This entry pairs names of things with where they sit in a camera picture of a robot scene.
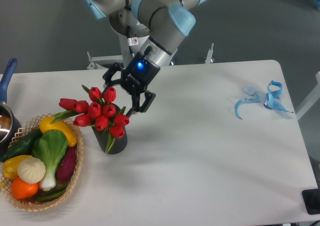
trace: blue ribbon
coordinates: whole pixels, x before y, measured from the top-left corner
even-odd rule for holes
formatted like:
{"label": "blue ribbon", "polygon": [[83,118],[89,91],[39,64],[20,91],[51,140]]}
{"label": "blue ribbon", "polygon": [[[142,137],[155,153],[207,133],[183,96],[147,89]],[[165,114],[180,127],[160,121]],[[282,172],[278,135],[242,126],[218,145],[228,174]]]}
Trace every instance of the blue ribbon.
{"label": "blue ribbon", "polygon": [[[279,89],[276,91],[270,90],[269,86],[274,85],[277,86]],[[288,110],[286,110],[282,104],[280,103],[280,95],[282,94],[282,84],[280,82],[271,81],[267,87],[268,93],[265,95],[265,100],[263,103],[263,106],[266,107],[269,110],[278,110],[278,111],[284,111],[287,113],[293,113]]]}
{"label": "blue ribbon", "polygon": [[238,108],[239,108],[240,104],[243,104],[243,103],[247,103],[247,104],[258,103],[258,102],[260,102],[260,99],[261,99],[259,93],[256,91],[256,89],[254,87],[245,87],[243,89],[243,92],[245,92],[247,95],[250,95],[250,96],[254,96],[255,95],[255,97],[253,97],[253,98],[245,97],[243,99],[239,99],[236,102],[236,104],[234,106],[234,113],[238,117],[238,119],[240,119],[240,120],[243,120],[240,117],[239,113],[238,113]]}

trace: blue pot handle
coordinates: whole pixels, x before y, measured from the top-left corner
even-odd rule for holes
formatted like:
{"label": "blue pot handle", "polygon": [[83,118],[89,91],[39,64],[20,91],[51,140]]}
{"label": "blue pot handle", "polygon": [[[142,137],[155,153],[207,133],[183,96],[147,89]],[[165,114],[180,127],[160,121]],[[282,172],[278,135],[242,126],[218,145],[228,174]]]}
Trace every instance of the blue pot handle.
{"label": "blue pot handle", "polygon": [[2,79],[0,81],[0,102],[7,103],[7,90],[8,85],[11,80],[12,75],[16,69],[18,60],[16,58],[12,58],[9,60],[9,63],[4,71]]}

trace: garlic bulb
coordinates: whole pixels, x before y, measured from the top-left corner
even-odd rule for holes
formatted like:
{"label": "garlic bulb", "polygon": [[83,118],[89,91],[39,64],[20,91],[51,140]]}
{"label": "garlic bulb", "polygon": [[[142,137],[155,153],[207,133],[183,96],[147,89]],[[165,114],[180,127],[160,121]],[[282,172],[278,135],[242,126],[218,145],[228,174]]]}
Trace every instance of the garlic bulb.
{"label": "garlic bulb", "polygon": [[46,166],[40,159],[30,157],[19,164],[17,173],[24,182],[35,184],[45,176]]}

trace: gray floor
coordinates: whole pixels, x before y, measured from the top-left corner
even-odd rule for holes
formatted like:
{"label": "gray floor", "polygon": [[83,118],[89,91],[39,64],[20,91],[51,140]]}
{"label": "gray floor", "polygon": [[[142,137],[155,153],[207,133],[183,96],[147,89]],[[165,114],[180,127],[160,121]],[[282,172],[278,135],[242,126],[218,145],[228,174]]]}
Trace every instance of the gray floor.
{"label": "gray floor", "polygon": [[[197,23],[175,56],[202,63],[212,42],[217,63],[277,60],[293,106],[316,86],[320,11],[310,0],[208,0],[191,12]],[[0,74],[83,70],[91,56],[121,54],[108,19],[94,20],[80,0],[0,0]],[[320,161],[320,101],[300,120],[310,157]]]}

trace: bouquet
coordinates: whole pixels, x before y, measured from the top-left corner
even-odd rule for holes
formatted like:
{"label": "bouquet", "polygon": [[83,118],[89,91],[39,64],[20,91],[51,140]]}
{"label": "bouquet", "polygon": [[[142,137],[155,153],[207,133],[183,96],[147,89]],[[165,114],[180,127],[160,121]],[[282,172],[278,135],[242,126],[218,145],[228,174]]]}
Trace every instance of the bouquet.
{"label": "bouquet", "polygon": [[109,87],[103,94],[97,87],[90,89],[85,85],[82,88],[89,94],[92,101],[90,104],[85,100],[61,98],[59,106],[66,111],[54,115],[51,124],[76,116],[73,124],[79,127],[94,127],[100,134],[108,133],[108,143],[105,149],[107,154],[115,143],[116,139],[122,138],[125,134],[124,126],[130,120],[124,112],[126,107],[117,111],[113,104],[117,97],[114,87]]}

